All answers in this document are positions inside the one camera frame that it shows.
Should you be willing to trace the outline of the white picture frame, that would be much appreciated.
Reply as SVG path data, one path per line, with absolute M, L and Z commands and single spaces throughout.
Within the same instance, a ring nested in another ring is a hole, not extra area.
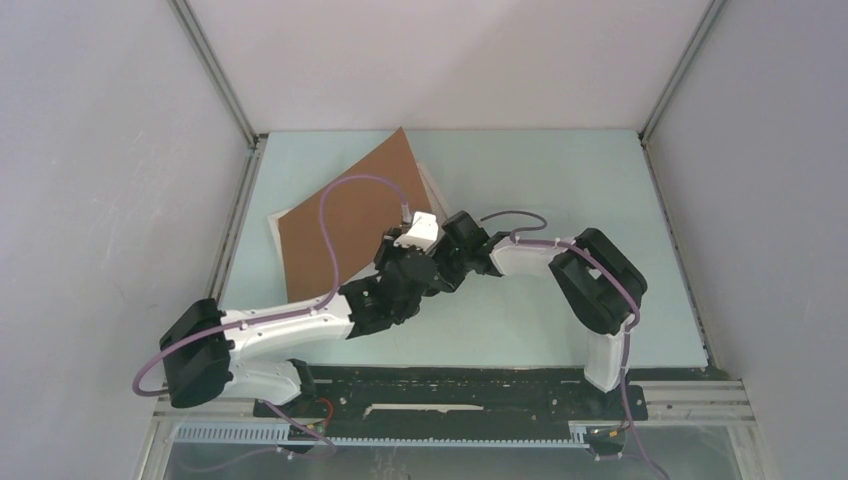
M 430 202 L 431 210 L 430 212 L 436 216 L 436 218 L 443 222 L 448 219 L 450 214 L 448 211 L 450 210 L 449 204 L 442 193 L 441 189 L 435 184 L 434 178 L 430 174 L 427 167 L 421 163 L 417 162 L 416 167 L 418 169 L 420 178 L 422 180 L 424 190 L 426 192 L 428 201 Z M 279 220 L 288 214 L 291 211 L 291 208 L 284 209 L 278 212 L 275 212 L 267 217 L 270 232 L 272 238 L 275 242 L 275 248 L 277 257 L 280 261 L 280 265 L 283 266 L 283 252 L 282 252 L 282 240 L 281 234 L 279 233 L 278 222 Z

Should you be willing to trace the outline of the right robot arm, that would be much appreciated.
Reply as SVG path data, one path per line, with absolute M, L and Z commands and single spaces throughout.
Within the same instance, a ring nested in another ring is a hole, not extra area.
M 606 418 L 622 403 L 618 387 L 629 370 L 631 335 L 641 322 L 647 280 L 597 228 L 555 239 L 534 238 L 534 230 L 528 226 L 488 234 L 467 212 L 455 214 L 429 251 L 439 271 L 430 290 L 453 292 L 471 272 L 554 280 L 588 331 L 584 377 L 589 384 L 581 392 L 583 408 Z

